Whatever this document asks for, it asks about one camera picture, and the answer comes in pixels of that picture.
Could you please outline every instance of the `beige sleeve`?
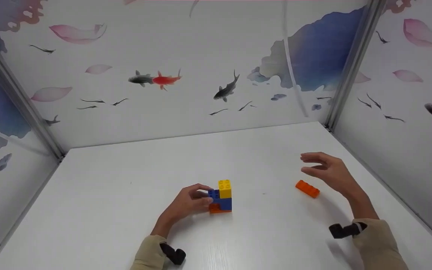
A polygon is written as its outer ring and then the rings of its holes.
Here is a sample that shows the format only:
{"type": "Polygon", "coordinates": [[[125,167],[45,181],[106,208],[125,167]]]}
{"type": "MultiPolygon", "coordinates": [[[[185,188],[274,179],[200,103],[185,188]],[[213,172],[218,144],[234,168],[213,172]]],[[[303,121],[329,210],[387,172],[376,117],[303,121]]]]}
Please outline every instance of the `beige sleeve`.
{"type": "Polygon", "coordinates": [[[408,270],[386,221],[355,219],[353,222],[367,224],[367,228],[353,238],[354,245],[360,251],[365,270],[408,270]]]}
{"type": "Polygon", "coordinates": [[[161,270],[166,255],[159,246],[166,238],[159,235],[146,236],[139,246],[130,270],[161,270]]]}

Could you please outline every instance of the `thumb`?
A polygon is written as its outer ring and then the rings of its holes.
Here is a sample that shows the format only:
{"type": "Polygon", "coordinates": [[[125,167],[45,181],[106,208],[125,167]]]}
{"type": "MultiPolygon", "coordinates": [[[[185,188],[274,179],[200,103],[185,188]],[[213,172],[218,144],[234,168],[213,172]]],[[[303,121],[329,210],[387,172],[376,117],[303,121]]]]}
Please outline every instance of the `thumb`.
{"type": "Polygon", "coordinates": [[[313,168],[313,167],[302,167],[301,171],[309,176],[313,176],[313,177],[317,177],[319,179],[323,179],[324,176],[326,175],[325,172],[322,169],[317,169],[317,168],[313,168]]]}
{"type": "Polygon", "coordinates": [[[213,198],[206,197],[192,201],[193,210],[207,210],[209,205],[213,202],[213,198]]]}

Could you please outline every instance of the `lego tower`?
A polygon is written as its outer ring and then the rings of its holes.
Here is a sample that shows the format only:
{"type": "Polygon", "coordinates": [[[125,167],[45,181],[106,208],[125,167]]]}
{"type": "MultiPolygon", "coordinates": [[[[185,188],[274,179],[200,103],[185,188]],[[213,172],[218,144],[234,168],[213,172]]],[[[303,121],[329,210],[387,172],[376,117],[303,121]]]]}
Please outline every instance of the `lego tower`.
{"type": "Polygon", "coordinates": [[[213,203],[209,205],[211,214],[226,213],[233,210],[233,199],[231,198],[230,180],[218,181],[219,189],[209,190],[209,197],[213,198],[213,203]]]}

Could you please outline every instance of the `left hand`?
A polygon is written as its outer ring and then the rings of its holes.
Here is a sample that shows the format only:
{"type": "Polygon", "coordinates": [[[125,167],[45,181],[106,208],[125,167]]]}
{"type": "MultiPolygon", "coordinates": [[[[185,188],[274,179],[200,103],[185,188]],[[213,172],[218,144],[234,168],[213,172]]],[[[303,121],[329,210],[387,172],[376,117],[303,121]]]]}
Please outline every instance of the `left hand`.
{"type": "Polygon", "coordinates": [[[200,189],[212,190],[211,187],[200,183],[183,188],[162,216],[176,223],[195,211],[207,211],[213,199],[208,197],[208,193],[202,192],[200,189]]]}

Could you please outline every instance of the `black wrist strap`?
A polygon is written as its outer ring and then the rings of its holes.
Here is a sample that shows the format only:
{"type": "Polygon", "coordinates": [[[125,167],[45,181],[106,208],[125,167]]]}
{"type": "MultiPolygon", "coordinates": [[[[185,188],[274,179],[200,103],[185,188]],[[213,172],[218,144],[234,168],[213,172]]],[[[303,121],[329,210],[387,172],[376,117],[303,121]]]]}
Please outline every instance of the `black wrist strap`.
{"type": "Polygon", "coordinates": [[[168,257],[168,259],[175,265],[182,265],[183,261],[185,261],[186,253],[182,249],[178,248],[174,250],[169,244],[164,242],[160,243],[159,246],[166,257],[168,257]]]}
{"type": "Polygon", "coordinates": [[[357,236],[367,228],[363,222],[353,222],[351,225],[342,227],[341,224],[333,224],[329,226],[329,232],[334,239],[341,239],[348,236],[357,236]]]}

